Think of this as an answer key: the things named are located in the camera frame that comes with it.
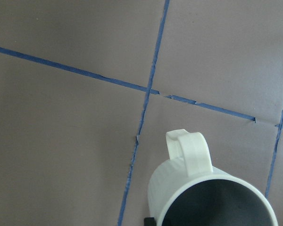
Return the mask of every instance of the black object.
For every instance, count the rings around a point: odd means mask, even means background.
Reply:
[[[154,218],[145,218],[143,220],[144,226],[156,226],[156,221]]]

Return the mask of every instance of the mug rim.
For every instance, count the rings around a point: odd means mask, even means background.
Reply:
[[[165,215],[167,213],[167,211],[169,210],[170,206],[172,205],[172,203],[187,189],[189,189],[190,187],[208,181],[208,180],[228,180],[228,181],[233,181],[237,184],[240,184],[246,188],[248,188],[249,190],[251,190],[255,195],[257,195],[257,197],[262,201],[262,203],[265,205],[268,214],[270,216],[270,219],[272,221],[273,226],[278,226],[278,222],[275,216],[275,212],[272,208],[272,206],[270,205],[270,203],[268,202],[268,200],[265,198],[265,196],[257,189],[255,188],[253,185],[251,185],[250,183],[240,179],[240,178],[236,178],[234,176],[231,175],[225,175],[225,174],[209,174],[209,175],[204,175],[198,178],[195,178],[194,180],[189,181],[188,183],[185,183],[183,186],[181,186],[180,188],[178,188],[176,190],[176,192],[173,193],[173,195],[169,198],[169,200],[166,202],[166,204],[164,205],[162,211],[159,214],[159,217],[157,219],[157,226],[161,226],[162,222],[165,218]]]

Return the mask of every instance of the white mug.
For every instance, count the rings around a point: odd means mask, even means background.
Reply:
[[[246,181],[212,166],[201,133],[166,133],[170,159],[148,188],[157,226],[278,226],[264,195]]]

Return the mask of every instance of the gray floor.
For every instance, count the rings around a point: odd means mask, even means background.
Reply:
[[[283,226],[283,0],[164,5],[0,1],[0,225],[142,225],[186,129]]]

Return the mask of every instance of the mug handle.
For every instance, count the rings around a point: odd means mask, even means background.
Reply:
[[[187,176],[213,172],[207,142],[201,133],[189,133],[185,129],[166,133],[170,160],[183,157]]]

